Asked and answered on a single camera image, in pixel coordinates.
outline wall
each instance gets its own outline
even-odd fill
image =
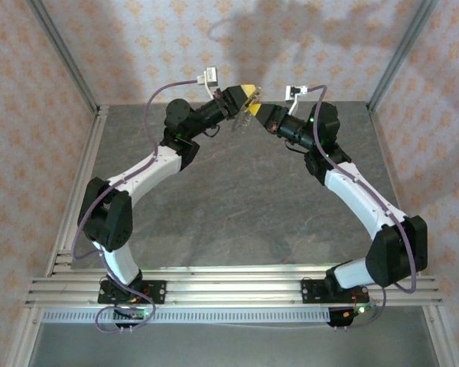
[[[368,100],[420,0],[44,2],[97,102],[121,104],[211,64],[221,86],[254,83],[266,99],[283,99],[289,83],[327,83],[328,99]]]
[[[428,223],[428,271],[459,344],[459,0],[438,3],[378,112],[400,203]]]
[[[92,120],[26,2],[0,1],[0,365]]]

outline cable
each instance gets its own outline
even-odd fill
[[[353,312],[355,312],[355,307],[357,306],[357,294],[352,291],[352,295],[353,295]]]
[[[410,272],[412,273],[412,286],[410,289],[404,288],[398,283],[395,283],[395,286],[400,289],[401,291],[411,294],[415,292],[416,290],[416,267],[415,267],[415,259],[413,257],[413,251],[412,251],[412,246],[410,245],[410,241],[408,240],[408,236],[406,235],[405,230],[403,229],[401,223],[399,220],[396,218],[396,216],[391,213],[387,207],[387,205],[376,195],[374,190],[372,190],[369,186],[367,186],[364,182],[361,180],[357,179],[353,174],[350,172],[347,172],[344,170],[342,167],[340,167],[338,164],[333,162],[325,153],[323,147],[321,146],[320,140],[318,138],[318,116],[320,113],[320,107],[321,103],[323,102],[324,95],[327,92],[327,86],[326,85],[320,85],[320,86],[315,86],[313,88],[310,88],[308,92],[313,92],[315,90],[322,89],[322,92],[320,94],[320,98],[318,99],[318,102],[316,104],[316,109],[314,110],[314,121],[316,123],[313,124],[313,138],[314,142],[316,144],[316,148],[319,150],[320,154],[323,156],[323,158],[337,171],[341,172],[344,176],[350,178],[353,182],[357,183],[360,185],[373,199],[376,201],[379,206],[381,206],[381,209],[384,210],[384,213],[391,218],[391,220],[395,223],[395,225],[398,227],[399,232],[401,234],[401,237],[403,239],[403,242],[405,243],[405,248],[406,248],[406,254],[408,255],[408,260],[409,260],[409,265],[410,265]]]
[[[217,135],[217,133],[220,132],[221,126],[216,125],[215,129],[216,129],[216,132],[214,134],[207,134],[207,130],[205,132],[202,132],[202,133],[204,135],[206,135],[208,138],[214,138]]]
[[[155,312],[156,312],[156,306],[155,306],[155,303],[153,302],[153,300],[148,297],[147,295],[141,293],[141,292],[138,292],[130,287],[128,287],[127,285],[123,284],[121,282],[121,280],[113,273],[112,269],[109,267],[109,264],[107,263],[105,257],[104,257],[104,253],[103,251],[99,250],[99,249],[95,249],[95,250],[92,250],[92,251],[89,251],[85,254],[82,254],[82,255],[77,255],[75,253],[75,250],[77,248],[77,243],[78,243],[78,238],[80,237],[80,234],[81,232],[83,231],[83,228],[85,227],[85,224],[86,224],[86,221],[88,220],[88,218],[90,218],[90,216],[92,215],[92,212],[93,210],[96,208],[97,205],[99,205],[102,200],[112,191],[114,190],[117,186],[121,185],[121,184],[125,184],[128,180],[131,180],[132,178],[138,176],[141,172],[144,172],[146,171],[148,168],[150,168],[150,166],[155,162],[155,160],[157,159],[158,157],[158,143],[157,141],[155,140],[155,138],[151,135],[151,132],[150,132],[150,129],[149,129],[149,126],[148,126],[148,109],[151,105],[151,103],[153,102],[153,100],[155,99],[155,97],[163,90],[167,89],[167,88],[171,88],[172,86],[182,86],[182,85],[186,85],[186,84],[195,84],[197,83],[197,80],[187,80],[187,81],[183,81],[183,82],[176,82],[176,83],[169,83],[167,84],[166,86],[163,86],[161,87],[160,89],[158,89],[157,91],[155,91],[150,99],[148,100],[148,102],[146,103],[146,107],[145,107],[145,114],[144,114],[144,125],[145,125],[145,128],[146,128],[146,133],[147,133],[147,136],[148,136],[148,140],[150,142],[152,142],[155,146],[155,150],[153,152],[153,156],[151,157],[151,159],[145,164],[143,165],[142,167],[140,167],[138,170],[128,174],[127,176],[125,176],[122,180],[119,180],[115,183],[112,183],[105,191],[103,191],[92,203],[92,205],[90,205],[89,209],[87,209],[87,211],[85,212],[85,214],[83,215],[83,218],[82,220],[80,221],[80,224],[78,225],[78,229],[76,230],[76,233],[75,233],[75,237],[73,238],[73,245],[72,245],[72,249],[71,249],[71,257],[74,259],[74,260],[82,260],[88,256],[91,256],[93,254],[100,254],[100,258],[102,259],[102,263],[104,265],[104,267],[106,268],[107,270],[107,273],[109,274],[109,276],[111,277],[111,279],[113,279],[118,286],[120,286],[123,290],[131,293],[131,294],[135,294],[137,295],[138,297],[141,297],[141,298],[144,298],[145,300],[147,300],[147,302],[149,302],[152,306],[152,311],[151,313],[149,314],[149,316],[144,319],[141,323],[139,323],[138,325],[135,325],[135,326],[130,326],[129,329],[131,331],[133,331],[134,329],[138,329],[139,327],[141,326],[144,326],[154,315],[155,315]],[[103,309],[101,309],[97,315],[96,315],[96,318],[95,318],[95,324],[96,324],[96,328],[98,329],[98,331],[102,332],[102,333],[108,333],[108,334],[112,334],[112,333],[122,333],[123,331],[123,328],[121,329],[116,329],[116,330],[105,330],[103,328],[100,327],[99,325],[99,317],[100,317],[100,314],[106,310],[122,310],[122,311],[127,311],[127,310],[131,310],[131,311],[139,311],[139,310],[144,310],[142,308],[137,308],[137,307],[130,307],[130,308],[122,308],[122,307],[117,307],[117,306],[107,306],[107,307],[104,307]]]
[[[334,329],[338,330],[345,330],[347,331],[348,329],[357,329],[359,327],[363,327],[363,326],[366,326],[366,325],[369,325],[370,323],[372,323],[373,321],[379,319],[381,317],[381,315],[383,314],[384,312],[384,309],[386,308],[386,289],[381,287],[382,289],[382,305],[379,309],[379,311],[377,311],[377,313],[371,317],[370,319],[368,319],[367,321],[364,321],[363,323],[358,323],[357,325],[350,325],[350,326],[336,326]]]
[[[298,149],[291,148],[291,147],[288,145],[288,143],[291,144],[291,145],[293,145],[294,143],[291,143],[288,139],[285,139],[285,140],[284,140],[284,145],[285,145],[285,147],[286,147],[289,151],[294,151],[294,152],[299,153],[299,154],[306,154],[305,151],[299,151]]]

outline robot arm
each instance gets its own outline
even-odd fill
[[[95,177],[88,183],[79,224],[102,192],[115,182],[124,181],[96,206],[83,228],[86,237],[103,252],[113,273],[109,274],[110,280],[115,275],[124,285],[136,291],[141,290],[142,274],[128,244],[132,234],[132,208],[149,190],[192,162],[199,150],[193,138],[208,128],[214,128],[224,119],[233,119],[243,107],[248,106],[256,91],[253,85],[231,86],[224,91],[217,89],[214,98],[199,109],[192,109],[184,99],[171,101],[166,109],[164,138],[158,146],[156,157],[152,153],[126,172],[108,180]],[[116,291],[125,297],[124,300],[130,299],[129,294],[122,294],[119,289]]]
[[[356,165],[336,143],[340,127],[337,108],[330,103],[322,103],[317,122],[314,120],[315,109],[316,105],[311,110],[308,120],[304,121],[289,114],[286,107],[274,104],[254,104],[249,107],[249,111],[269,133],[285,138],[290,145],[299,145],[305,149],[301,153],[304,154],[304,162],[309,173],[349,206],[373,240],[365,258],[348,261],[329,269],[324,282],[325,287],[317,293],[339,294],[359,285],[373,283],[387,287],[411,274],[405,244],[392,216],[399,220],[408,236],[417,271],[424,270],[427,266],[425,221],[419,216],[408,218],[403,211],[388,203],[360,175]],[[352,174],[354,179],[343,174],[323,158],[314,141],[313,124],[317,124],[318,137],[327,156],[338,167]],[[364,187],[372,189],[375,197],[372,197]],[[387,211],[379,205],[378,200],[388,208]]]

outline white connector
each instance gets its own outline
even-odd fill
[[[207,94],[211,99],[214,99],[214,96],[211,92],[210,86],[217,86],[217,68],[216,67],[207,67],[203,75],[197,77],[197,84],[200,86],[204,85],[206,88]]]
[[[206,68],[206,81],[207,81],[207,86],[217,86],[217,68],[216,67]]]
[[[289,115],[294,115],[298,111],[298,97],[308,94],[308,86],[286,86],[285,98],[287,102],[294,101],[289,109]]]

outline black bracket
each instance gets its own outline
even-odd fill
[[[340,164],[343,162],[351,162],[350,157],[345,153],[337,143],[323,146],[328,157],[335,162]],[[324,178],[328,171],[333,170],[333,166],[323,158],[321,153],[316,147],[313,147],[310,151],[304,154],[304,162],[308,172],[317,178],[317,180],[324,186]]]
[[[427,223],[420,216],[405,217],[402,226],[412,247],[416,270],[422,271],[428,263]],[[366,267],[371,278],[381,287],[387,287],[411,274],[398,226],[383,226],[376,233],[366,256]]]
[[[166,281],[139,280],[136,281],[135,289],[150,297],[155,304],[164,304],[167,295]],[[137,297],[134,294],[121,289],[111,278],[100,282],[99,304],[147,304],[144,298]]]
[[[331,293],[324,279],[304,278],[301,280],[303,304],[367,304],[369,296],[367,288],[365,292],[363,288],[365,287],[358,286]]]
[[[182,157],[181,171],[188,166],[195,158],[199,151],[199,144],[195,141],[187,141],[174,135],[168,128],[163,132],[164,137],[160,142],[162,147],[167,146],[173,149]]]
[[[98,177],[90,180],[86,186],[78,224],[90,205],[109,185],[109,181]],[[123,247],[132,234],[132,201],[128,192],[114,189],[104,197],[93,209],[83,232],[90,241],[97,241],[109,252]]]

